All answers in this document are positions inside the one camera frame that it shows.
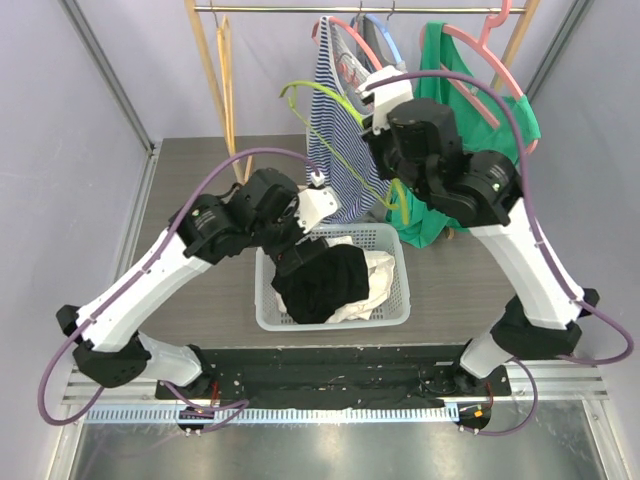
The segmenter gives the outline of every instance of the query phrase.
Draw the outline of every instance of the striped shirt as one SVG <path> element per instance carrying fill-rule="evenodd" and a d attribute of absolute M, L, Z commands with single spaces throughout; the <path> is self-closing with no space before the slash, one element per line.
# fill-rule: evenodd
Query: striped shirt
<path fill-rule="evenodd" d="M 368 72 L 349 51 L 336 30 L 336 26 L 328 21 L 328 17 L 322 17 L 319 25 L 320 47 L 315 81 L 338 94 L 346 95 L 361 113 L 369 113 L 368 107 L 355 95 L 357 85 L 367 78 Z M 368 185 L 381 197 L 386 195 L 389 182 L 378 177 L 369 148 L 361 138 L 362 125 L 353 116 L 329 96 L 314 90 L 310 124 L 349 162 Z M 327 218 L 326 222 L 353 222 L 365 215 L 376 203 L 377 198 L 313 132 L 307 132 L 307 154 L 324 173 L 327 184 L 333 187 L 340 199 L 341 208 Z"/>

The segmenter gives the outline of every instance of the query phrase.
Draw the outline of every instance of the white laundry basket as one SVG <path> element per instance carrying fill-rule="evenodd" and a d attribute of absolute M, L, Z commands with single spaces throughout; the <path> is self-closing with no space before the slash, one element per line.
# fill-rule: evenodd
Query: white laundry basket
<path fill-rule="evenodd" d="M 353 244 L 364 250 L 384 251 L 396 260 L 393 271 L 393 283 L 389 298 L 371 314 L 369 320 L 343 320 L 340 323 L 298 324 L 286 313 L 278 310 L 276 291 L 271 281 L 276 273 L 276 267 L 261 248 L 256 251 L 256 320 L 265 330 L 300 332 L 308 330 L 338 330 L 344 328 L 389 327 L 399 325 L 409 318 L 411 305 L 409 304 L 409 281 L 407 268 L 404 264 L 402 245 L 398 232 L 383 223 L 363 223 L 346 225 L 321 225 L 310 234 L 317 237 L 353 238 Z"/>

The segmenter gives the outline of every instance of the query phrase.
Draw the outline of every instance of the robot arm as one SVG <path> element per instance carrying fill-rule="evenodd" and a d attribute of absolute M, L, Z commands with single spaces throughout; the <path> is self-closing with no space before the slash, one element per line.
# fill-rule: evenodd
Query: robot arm
<path fill-rule="evenodd" d="M 373 103 L 363 133 L 382 178 L 399 178 L 420 200 L 455 218 L 491 252 L 516 296 L 489 331 L 471 340 L 455 378 L 464 391 L 512 357 L 542 360 L 570 355 L 586 314 L 574 300 L 595 305 L 598 294 L 578 286 L 558 263 L 574 298 L 559 286 L 531 231 L 520 175 L 495 151 L 465 152 L 453 111 L 428 98 L 414 99 L 409 80 L 368 85 L 400 75 L 373 73 L 359 93 Z"/>
<path fill-rule="evenodd" d="M 339 203 L 322 179 L 314 183 L 299 192 L 288 177 L 264 169 L 257 170 L 245 185 L 237 185 L 226 203 L 220 196 L 200 195 L 155 262 L 149 260 L 169 229 L 98 298 L 79 308 L 65 305 L 58 311 L 66 335 L 92 312 L 102 311 L 76 341 L 73 355 L 80 371 L 107 388 L 143 376 L 183 387 L 189 396 L 207 391 L 212 372 L 198 347 L 169 345 L 138 329 L 179 288 L 245 248 L 262 247 L 285 274 L 321 253 L 326 248 L 322 239 L 298 242 L 335 213 Z"/>

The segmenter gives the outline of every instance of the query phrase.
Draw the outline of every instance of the gray floor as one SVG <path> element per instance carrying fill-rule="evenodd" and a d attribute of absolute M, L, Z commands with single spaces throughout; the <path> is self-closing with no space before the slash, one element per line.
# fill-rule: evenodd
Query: gray floor
<path fill-rule="evenodd" d="M 278 146 L 304 151 L 302 136 L 244 137 L 238 148 Z M 168 139 L 163 142 L 136 258 L 146 251 L 167 219 L 220 161 L 222 139 Z M 273 166 L 302 183 L 295 160 L 258 157 L 255 167 Z M 231 169 L 211 191 L 227 191 Z M 411 317 L 397 327 L 331 332 L 273 333 L 255 320 L 254 251 L 224 260 L 170 298 L 144 324 L 144 331 L 174 344 L 204 348 L 305 345 L 462 343 L 501 314 L 513 290 L 484 247 L 469 235 L 441 239 L 425 249 L 404 245 L 411 289 Z"/>
<path fill-rule="evenodd" d="M 492 430 L 530 408 L 496 404 Z M 87 425 L 73 480 L 600 480 L 581 402 L 545 402 L 514 435 L 477 438 L 449 423 L 241 425 L 173 438 L 163 425 Z"/>

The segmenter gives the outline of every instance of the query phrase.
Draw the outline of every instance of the blue hanger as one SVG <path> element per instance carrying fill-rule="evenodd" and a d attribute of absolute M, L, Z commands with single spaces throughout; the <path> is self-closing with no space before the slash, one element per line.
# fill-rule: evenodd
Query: blue hanger
<path fill-rule="evenodd" d="M 378 17 L 370 13 L 365 13 L 364 18 L 369 20 L 382 34 L 382 37 L 384 38 L 385 42 L 387 42 L 387 45 L 389 46 L 389 50 L 391 50 L 391 54 L 393 55 L 393 61 L 395 62 L 395 64 L 398 65 L 402 63 L 402 57 L 400 56 L 398 47 L 396 47 L 396 42 L 394 42 L 393 38 L 391 38 L 391 34 L 389 33 L 389 30 L 387 30 L 387 27 L 385 26 L 385 24 L 382 23 L 382 21 L 380 21 Z M 350 23 L 351 28 L 353 28 L 357 19 L 358 19 L 358 15 L 356 15 L 351 19 L 351 23 Z M 380 58 L 380 52 L 375 52 L 375 53 L 378 56 L 378 58 Z"/>

